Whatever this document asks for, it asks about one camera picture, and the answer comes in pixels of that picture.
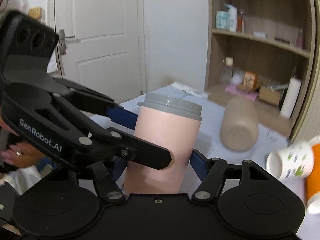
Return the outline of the person's left hand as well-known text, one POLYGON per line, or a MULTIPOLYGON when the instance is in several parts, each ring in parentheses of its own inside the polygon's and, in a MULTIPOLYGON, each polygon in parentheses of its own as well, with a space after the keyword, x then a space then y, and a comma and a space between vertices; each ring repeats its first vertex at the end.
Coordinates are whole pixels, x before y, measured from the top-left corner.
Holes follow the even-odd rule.
POLYGON ((17 168, 27 168, 37 165, 46 157, 45 154, 25 141, 9 145, 9 148, 1 151, 1 156, 5 163, 17 168))

